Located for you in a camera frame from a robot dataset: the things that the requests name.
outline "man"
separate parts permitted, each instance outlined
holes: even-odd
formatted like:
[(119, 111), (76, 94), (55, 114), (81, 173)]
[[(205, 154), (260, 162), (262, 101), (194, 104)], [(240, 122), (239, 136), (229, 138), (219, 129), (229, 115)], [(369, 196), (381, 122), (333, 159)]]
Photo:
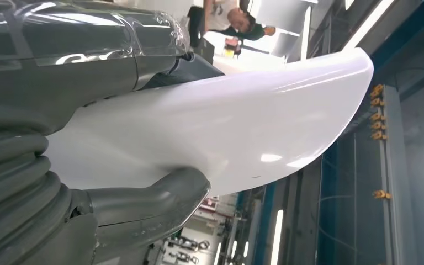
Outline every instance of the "man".
[(228, 27), (245, 33), (256, 23), (253, 16), (240, 9), (238, 0), (204, 0), (204, 8), (191, 7), (188, 17), (192, 47), (199, 45), (199, 33), (226, 30)]
[(226, 30), (214, 30), (218, 33), (222, 33), (227, 36), (237, 37), (238, 39), (245, 40), (258, 40), (264, 36), (273, 36), (276, 28), (274, 26), (262, 27), (261, 24), (256, 24), (250, 31), (243, 33), (237, 32), (233, 27), (229, 27)]

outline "ceiling light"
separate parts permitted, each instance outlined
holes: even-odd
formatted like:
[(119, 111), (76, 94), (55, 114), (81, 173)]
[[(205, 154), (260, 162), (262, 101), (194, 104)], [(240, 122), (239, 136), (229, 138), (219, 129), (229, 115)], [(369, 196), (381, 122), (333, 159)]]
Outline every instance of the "ceiling light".
[(231, 258), (235, 256), (235, 250), (236, 250), (236, 240), (233, 241), (233, 247), (231, 249)]
[(261, 161), (262, 162), (275, 162), (277, 160), (281, 160), (282, 156), (278, 156), (278, 155), (273, 155), (271, 153), (264, 153), (261, 156)]
[(248, 256), (248, 241), (246, 241), (245, 251), (243, 251), (243, 258), (246, 258), (246, 256)]
[(220, 256), (220, 248), (221, 247), (222, 247), (222, 243), (219, 242), (219, 246), (217, 247), (217, 253), (215, 254), (214, 265), (217, 265), (219, 263), (219, 256)]
[(370, 31), (373, 25), (378, 21), (378, 19), (388, 10), (394, 0), (381, 0), (381, 2), (375, 7), (373, 12), (368, 16), (368, 18), (363, 22), (363, 24), (357, 29), (357, 32), (353, 34), (350, 40), (347, 42), (343, 50), (355, 48), (360, 41), (365, 37), (365, 35)]
[(275, 221), (274, 245), (272, 247), (271, 265), (277, 265), (277, 260), (279, 258), (280, 234), (282, 233), (283, 218), (284, 211), (278, 211), (277, 220)]
[(305, 22), (303, 24), (303, 35), (301, 38), (301, 55), (300, 60), (306, 60), (308, 54), (308, 38), (310, 37), (310, 19), (311, 19), (311, 6), (306, 9)]

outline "white car part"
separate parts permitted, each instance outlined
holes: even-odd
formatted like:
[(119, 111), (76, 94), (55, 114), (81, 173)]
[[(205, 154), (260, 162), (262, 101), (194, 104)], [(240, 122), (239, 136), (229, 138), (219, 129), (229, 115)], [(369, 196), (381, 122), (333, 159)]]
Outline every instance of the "white car part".
[(361, 49), (103, 100), (48, 136), (51, 170), (71, 188), (143, 188), (191, 166), (210, 195), (288, 176), (320, 156), (373, 75)]

